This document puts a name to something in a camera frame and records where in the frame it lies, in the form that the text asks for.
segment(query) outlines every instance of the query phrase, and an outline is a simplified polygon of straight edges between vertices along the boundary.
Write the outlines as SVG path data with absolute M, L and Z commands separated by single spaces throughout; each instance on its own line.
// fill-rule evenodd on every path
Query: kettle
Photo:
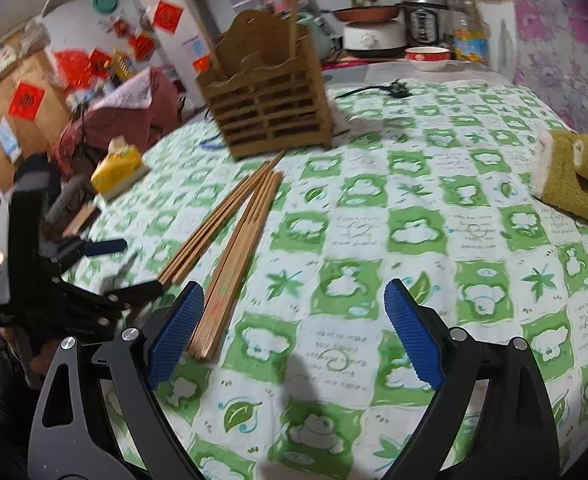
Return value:
M 316 52 L 318 59 L 322 60 L 329 56 L 332 51 L 332 40 L 321 28 L 323 19 L 315 18 L 308 12 L 300 12 L 296 22 L 305 25 L 308 28 L 308 31 L 312 36 L 314 51 Z
M 448 0 L 403 0 L 401 6 L 410 46 L 452 49 L 452 19 Z

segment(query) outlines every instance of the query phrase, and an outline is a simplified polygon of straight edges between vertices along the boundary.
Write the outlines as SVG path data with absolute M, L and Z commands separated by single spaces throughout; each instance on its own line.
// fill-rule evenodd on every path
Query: pink floral curtain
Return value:
M 514 0 L 515 83 L 588 133 L 588 0 Z

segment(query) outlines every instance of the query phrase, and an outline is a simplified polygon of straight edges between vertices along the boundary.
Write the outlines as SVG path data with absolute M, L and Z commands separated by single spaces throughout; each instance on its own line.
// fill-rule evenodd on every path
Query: frying pan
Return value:
M 343 23 L 386 22 L 397 17 L 400 9 L 400 5 L 351 7 L 349 9 L 333 10 L 332 14 Z

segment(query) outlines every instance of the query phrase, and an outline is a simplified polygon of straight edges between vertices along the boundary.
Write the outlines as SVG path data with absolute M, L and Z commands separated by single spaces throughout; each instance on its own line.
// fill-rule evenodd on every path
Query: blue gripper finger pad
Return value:
M 395 282 L 389 282 L 384 295 L 385 311 L 416 375 L 436 391 L 445 378 L 440 367 L 440 351 L 414 310 L 416 303 L 406 295 L 409 296 L 409 292 L 401 290 Z
M 185 346 L 203 315 L 204 302 L 203 289 L 195 283 L 192 291 L 186 295 L 181 306 L 154 341 L 148 353 L 148 373 L 145 378 L 151 390 L 168 381 L 174 373 Z

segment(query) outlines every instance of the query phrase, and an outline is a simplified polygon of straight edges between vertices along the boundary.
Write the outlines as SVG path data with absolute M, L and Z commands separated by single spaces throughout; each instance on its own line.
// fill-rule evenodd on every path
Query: wooden wall panel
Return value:
M 16 45 L 18 34 L 8 42 Z M 7 121 L 14 130 L 23 150 L 23 156 L 46 151 L 59 137 L 68 124 L 70 113 L 65 106 L 64 95 L 47 82 L 47 75 L 52 72 L 50 62 L 44 52 L 38 52 L 21 61 L 20 65 L 0 81 L 0 119 Z M 31 83 L 45 90 L 39 112 L 34 122 L 10 117 L 7 110 L 19 82 Z M 15 167 L 7 159 L 0 147 L 0 188 L 3 191 L 12 185 Z

